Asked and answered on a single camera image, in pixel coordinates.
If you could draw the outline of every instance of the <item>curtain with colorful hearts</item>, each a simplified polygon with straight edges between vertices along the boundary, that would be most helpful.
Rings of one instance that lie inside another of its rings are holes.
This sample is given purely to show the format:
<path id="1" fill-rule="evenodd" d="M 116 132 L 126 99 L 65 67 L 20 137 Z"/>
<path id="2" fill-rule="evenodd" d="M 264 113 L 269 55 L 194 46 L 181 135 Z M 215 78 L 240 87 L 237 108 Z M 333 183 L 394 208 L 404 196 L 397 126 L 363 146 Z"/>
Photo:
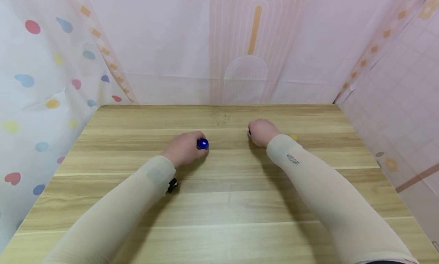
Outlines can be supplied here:
<path id="1" fill-rule="evenodd" d="M 0 252 L 92 113 L 130 103 L 69 0 L 0 0 Z"/>

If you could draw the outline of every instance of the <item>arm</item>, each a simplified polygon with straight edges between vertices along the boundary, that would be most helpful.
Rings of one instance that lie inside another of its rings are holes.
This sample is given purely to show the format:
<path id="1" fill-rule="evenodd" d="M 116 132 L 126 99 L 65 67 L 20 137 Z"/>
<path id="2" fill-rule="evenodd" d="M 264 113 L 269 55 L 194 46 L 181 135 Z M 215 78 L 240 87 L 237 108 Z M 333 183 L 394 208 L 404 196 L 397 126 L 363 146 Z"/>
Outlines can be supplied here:
<path id="1" fill-rule="evenodd" d="M 207 154 L 197 150 L 201 132 L 181 134 L 168 148 L 92 206 L 46 256 L 44 264 L 108 264 L 139 219 L 161 197 L 175 168 Z"/>
<path id="2" fill-rule="evenodd" d="M 249 125 L 252 140 L 288 175 L 308 208 L 329 231 L 344 264 L 394 259 L 418 263 L 362 195 L 335 169 L 268 120 Z"/>

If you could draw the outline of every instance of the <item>pink wall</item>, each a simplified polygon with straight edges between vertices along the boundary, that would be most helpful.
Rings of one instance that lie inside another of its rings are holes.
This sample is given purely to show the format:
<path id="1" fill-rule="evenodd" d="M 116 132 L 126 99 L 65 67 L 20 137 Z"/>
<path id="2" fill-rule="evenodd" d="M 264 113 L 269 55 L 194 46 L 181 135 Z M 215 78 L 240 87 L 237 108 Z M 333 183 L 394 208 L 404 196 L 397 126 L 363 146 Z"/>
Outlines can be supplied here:
<path id="1" fill-rule="evenodd" d="M 341 108 L 439 250 L 438 9 L 425 1 Z"/>

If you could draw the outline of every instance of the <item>wrist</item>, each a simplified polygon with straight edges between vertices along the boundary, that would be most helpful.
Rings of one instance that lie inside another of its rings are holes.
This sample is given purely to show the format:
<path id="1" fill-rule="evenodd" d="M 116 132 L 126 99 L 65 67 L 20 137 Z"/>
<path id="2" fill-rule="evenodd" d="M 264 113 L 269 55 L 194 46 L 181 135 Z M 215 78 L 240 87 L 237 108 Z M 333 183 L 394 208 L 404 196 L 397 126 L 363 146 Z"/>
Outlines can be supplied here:
<path id="1" fill-rule="evenodd" d="M 162 152 L 161 154 L 160 154 L 162 157 L 165 157 L 167 160 L 169 160 L 172 164 L 173 164 L 173 166 L 174 166 L 174 168 L 176 169 L 177 167 L 179 167 L 179 163 L 178 163 L 178 161 L 176 160 L 176 158 L 174 158 L 171 154 L 169 154 L 168 152 L 166 152 L 166 151 L 164 151 L 164 152 Z"/>

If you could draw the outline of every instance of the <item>blue heart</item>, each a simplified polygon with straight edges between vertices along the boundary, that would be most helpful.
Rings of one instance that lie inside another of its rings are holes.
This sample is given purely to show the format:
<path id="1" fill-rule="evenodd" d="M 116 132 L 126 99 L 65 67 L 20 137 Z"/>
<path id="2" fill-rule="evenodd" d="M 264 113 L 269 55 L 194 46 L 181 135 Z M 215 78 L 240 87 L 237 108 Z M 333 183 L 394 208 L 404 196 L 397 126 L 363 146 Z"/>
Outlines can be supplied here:
<path id="1" fill-rule="evenodd" d="M 95 102 L 94 100 L 92 100 L 92 99 L 89 99 L 89 100 L 87 101 L 87 105 L 88 105 L 89 107 L 93 107 L 93 106 L 96 106 L 96 102 Z"/>
<path id="2" fill-rule="evenodd" d="M 102 80 L 103 82 L 110 83 L 110 78 L 109 78 L 109 76 L 107 76 L 107 75 L 103 75 L 103 76 L 101 77 L 101 80 Z"/>
<path id="3" fill-rule="evenodd" d="M 31 88 L 34 86 L 35 80 L 32 76 L 27 74 L 17 74 L 14 76 L 15 79 L 21 82 L 21 85 L 25 88 Z"/>
<path id="4" fill-rule="evenodd" d="M 95 54 L 92 53 L 91 51 L 83 51 L 83 57 L 90 60 L 96 59 Z"/>
<path id="5" fill-rule="evenodd" d="M 35 186 L 35 188 L 33 190 L 34 195 L 40 195 L 44 191 L 45 188 L 46 188 L 46 185 L 44 185 L 44 184 L 40 184 L 40 185 Z"/>
<path id="6" fill-rule="evenodd" d="M 66 33 L 71 33 L 73 31 L 73 25 L 69 21 L 65 21 L 62 18 L 56 18 L 56 21 L 61 25 L 61 29 Z"/>
<path id="7" fill-rule="evenodd" d="M 35 145 L 35 150 L 37 152 L 44 152 L 49 148 L 49 144 L 47 142 L 38 142 Z"/>

